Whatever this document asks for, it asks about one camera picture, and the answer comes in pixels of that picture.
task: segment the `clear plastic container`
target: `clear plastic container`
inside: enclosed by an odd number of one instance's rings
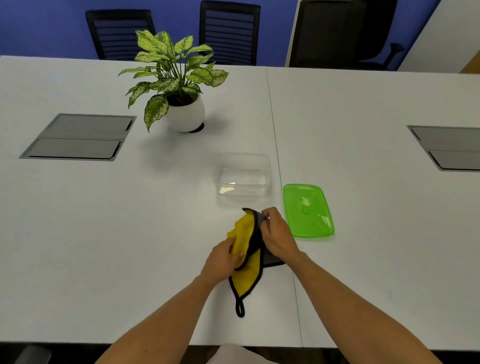
[[[265,196],[272,172],[265,154],[222,153],[218,155],[214,182],[219,194]]]

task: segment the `white flower pot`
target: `white flower pot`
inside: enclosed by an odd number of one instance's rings
[[[192,132],[205,120],[205,106],[201,94],[197,99],[186,106],[169,106],[163,117],[170,128],[179,132]]]

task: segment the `hand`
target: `hand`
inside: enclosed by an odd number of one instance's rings
[[[205,262],[200,276],[204,277],[213,286],[230,277],[237,263],[243,258],[243,253],[230,256],[235,240],[235,238],[227,238],[214,246]]]
[[[290,228],[276,207],[267,208],[262,214],[267,218],[260,224],[266,247],[288,264],[300,253]]]

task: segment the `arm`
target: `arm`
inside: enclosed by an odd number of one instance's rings
[[[315,311],[351,364],[441,364],[410,331],[301,252],[276,208],[262,211],[267,248],[293,270]]]
[[[230,257],[234,242],[227,239],[215,246],[200,275],[114,342],[97,364],[178,364],[210,292],[232,274],[243,255]]]

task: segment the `black office chair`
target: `black office chair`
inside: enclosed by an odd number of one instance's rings
[[[89,10],[85,15],[100,60],[133,61],[141,51],[135,30],[155,34],[150,10]]]
[[[386,70],[395,55],[405,49],[401,44],[390,44],[390,54],[383,63],[361,61],[378,56],[384,48],[392,26],[397,0],[364,1],[367,4],[367,11],[355,52],[355,63],[352,68],[359,70]]]
[[[202,1],[200,44],[214,50],[217,64],[257,64],[260,6],[227,1]]]
[[[302,0],[289,67],[350,68],[366,10],[363,0]]]

